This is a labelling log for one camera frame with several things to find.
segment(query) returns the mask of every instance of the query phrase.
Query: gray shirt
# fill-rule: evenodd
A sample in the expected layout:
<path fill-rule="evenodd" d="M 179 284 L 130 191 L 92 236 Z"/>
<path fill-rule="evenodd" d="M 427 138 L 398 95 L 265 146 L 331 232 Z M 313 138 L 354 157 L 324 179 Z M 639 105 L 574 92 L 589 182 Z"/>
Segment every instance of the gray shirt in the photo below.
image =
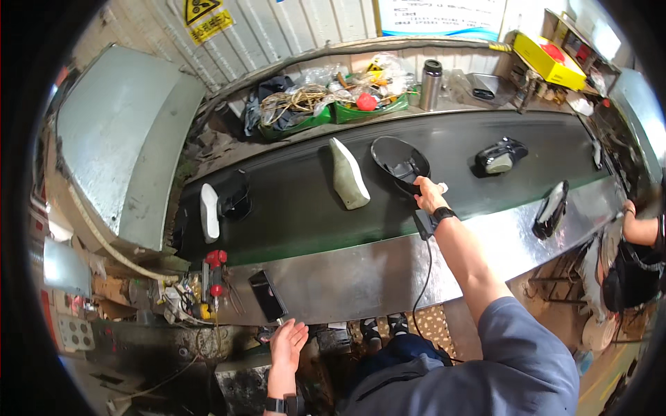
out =
<path fill-rule="evenodd" d="M 579 378 L 569 350 L 515 298 L 479 319 L 484 359 L 444 367 L 422 354 L 368 376 L 351 415 L 574 415 Z"/>

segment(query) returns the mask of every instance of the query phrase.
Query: warning triangle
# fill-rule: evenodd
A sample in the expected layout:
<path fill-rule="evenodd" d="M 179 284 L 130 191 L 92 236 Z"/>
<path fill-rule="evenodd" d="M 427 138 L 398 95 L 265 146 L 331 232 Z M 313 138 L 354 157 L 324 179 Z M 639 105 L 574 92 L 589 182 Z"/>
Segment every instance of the warning triangle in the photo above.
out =
<path fill-rule="evenodd" d="M 209 11 L 222 4 L 218 0 L 183 0 L 185 4 L 185 25 L 191 25 Z"/>

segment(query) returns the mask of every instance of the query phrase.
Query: yellow cardboard box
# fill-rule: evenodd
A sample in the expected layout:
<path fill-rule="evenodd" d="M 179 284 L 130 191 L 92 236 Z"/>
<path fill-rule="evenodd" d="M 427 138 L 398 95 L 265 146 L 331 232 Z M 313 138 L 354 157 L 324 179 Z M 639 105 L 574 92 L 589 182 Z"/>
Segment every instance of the yellow cardboard box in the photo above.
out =
<path fill-rule="evenodd" d="M 541 48 L 541 45 L 548 43 L 552 42 L 540 36 L 530 37 L 524 33 L 518 33 L 513 42 L 513 49 L 529 62 L 547 82 L 575 91 L 583 89 L 586 78 L 583 70 L 560 47 L 557 48 L 564 55 L 564 63 L 556 62 Z"/>

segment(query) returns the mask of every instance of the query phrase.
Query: black thermos lid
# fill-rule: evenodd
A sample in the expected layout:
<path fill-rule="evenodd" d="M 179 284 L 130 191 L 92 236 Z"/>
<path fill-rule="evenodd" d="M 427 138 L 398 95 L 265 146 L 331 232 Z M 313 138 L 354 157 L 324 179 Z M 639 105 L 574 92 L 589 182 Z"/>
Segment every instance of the black thermos lid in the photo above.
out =
<path fill-rule="evenodd" d="M 442 74 L 442 64 L 436 59 L 428 59 L 423 64 L 423 69 L 426 72 L 432 73 L 433 76 L 438 76 Z"/>

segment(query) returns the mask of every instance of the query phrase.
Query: dark blue pants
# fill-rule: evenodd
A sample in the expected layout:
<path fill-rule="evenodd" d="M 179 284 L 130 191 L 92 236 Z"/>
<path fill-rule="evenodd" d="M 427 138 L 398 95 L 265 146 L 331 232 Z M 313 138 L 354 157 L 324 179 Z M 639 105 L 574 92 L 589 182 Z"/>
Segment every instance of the dark blue pants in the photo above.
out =
<path fill-rule="evenodd" d="M 453 365 L 446 351 L 438 351 L 432 345 L 432 342 L 427 339 L 423 339 L 413 333 L 397 335 L 386 344 L 386 347 L 380 349 L 376 354 L 366 355 L 358 362 L 356 372 L 348 384 L 345 396 L 349 397 L 351 392 L 367 376 L 397 364 L 408 363 L 421 354 L 426 354 L 433 359 L 439 359 L 446 366 Z"/>

